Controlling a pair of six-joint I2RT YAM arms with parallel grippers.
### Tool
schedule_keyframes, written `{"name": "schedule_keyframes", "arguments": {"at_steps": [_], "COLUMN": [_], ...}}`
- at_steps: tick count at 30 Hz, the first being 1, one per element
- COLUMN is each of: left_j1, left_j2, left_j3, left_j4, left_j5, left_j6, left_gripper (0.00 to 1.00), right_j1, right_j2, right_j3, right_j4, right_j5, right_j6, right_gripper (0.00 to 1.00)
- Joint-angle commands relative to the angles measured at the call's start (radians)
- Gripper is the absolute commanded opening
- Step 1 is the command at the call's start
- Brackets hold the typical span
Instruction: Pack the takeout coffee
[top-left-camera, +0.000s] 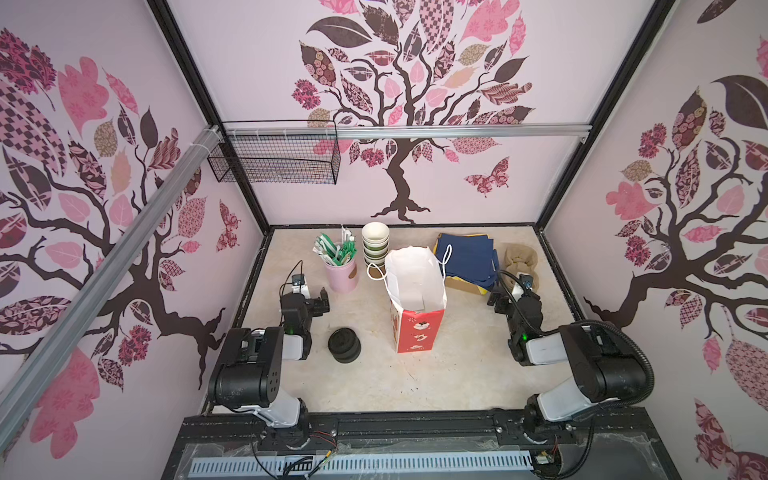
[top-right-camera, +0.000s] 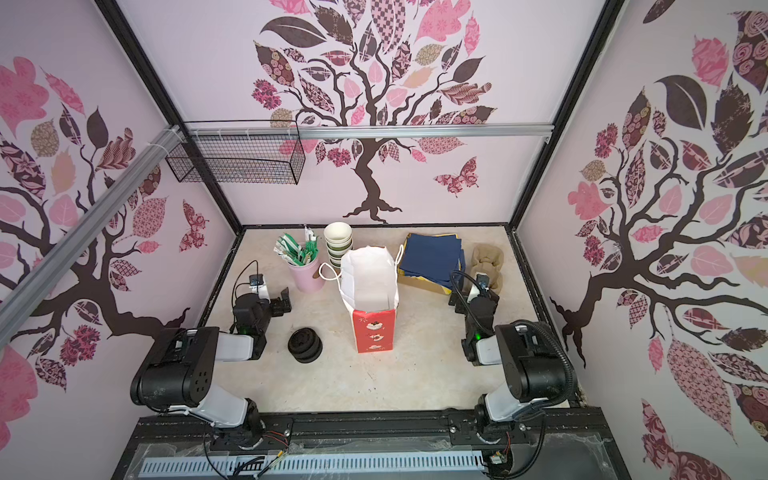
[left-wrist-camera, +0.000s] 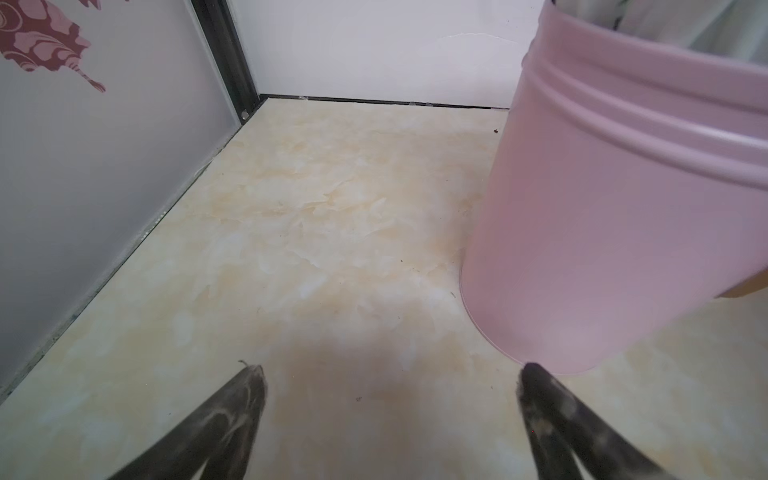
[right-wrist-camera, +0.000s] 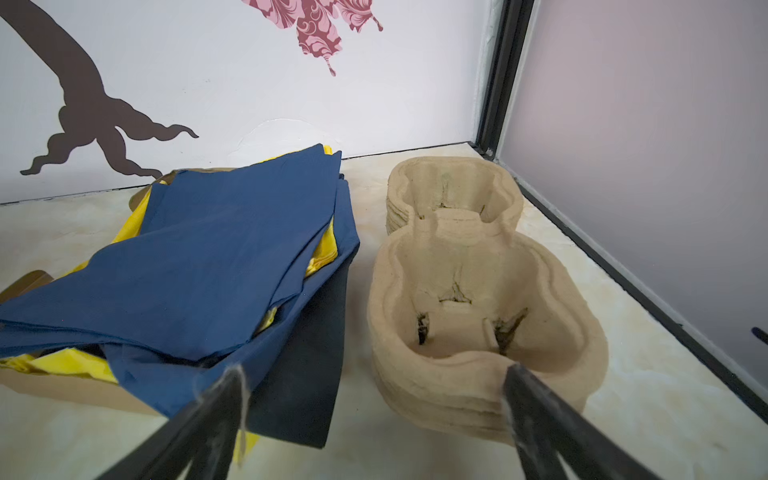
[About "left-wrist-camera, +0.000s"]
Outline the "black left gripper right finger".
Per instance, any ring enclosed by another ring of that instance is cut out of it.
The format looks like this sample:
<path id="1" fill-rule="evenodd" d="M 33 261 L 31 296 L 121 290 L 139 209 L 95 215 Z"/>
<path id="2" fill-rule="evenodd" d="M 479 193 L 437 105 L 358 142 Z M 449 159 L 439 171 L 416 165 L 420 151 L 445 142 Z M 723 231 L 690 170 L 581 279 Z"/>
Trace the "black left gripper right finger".
<path id="1" fill-rule="evenodd" d="M 520 371 L 517 399 L 540 479 L 672 479 L 537 363 Z"/>

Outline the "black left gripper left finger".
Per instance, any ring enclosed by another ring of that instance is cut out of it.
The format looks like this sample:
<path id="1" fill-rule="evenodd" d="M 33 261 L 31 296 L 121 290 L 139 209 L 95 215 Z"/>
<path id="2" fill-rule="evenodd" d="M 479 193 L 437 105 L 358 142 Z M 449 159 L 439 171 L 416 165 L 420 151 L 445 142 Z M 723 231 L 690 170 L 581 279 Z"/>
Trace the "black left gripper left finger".
<path id="1" fill-rule="evenodd" d="M 242 479 L 267 401 L 260 365 L 246 364 L 114 479 Z"/>

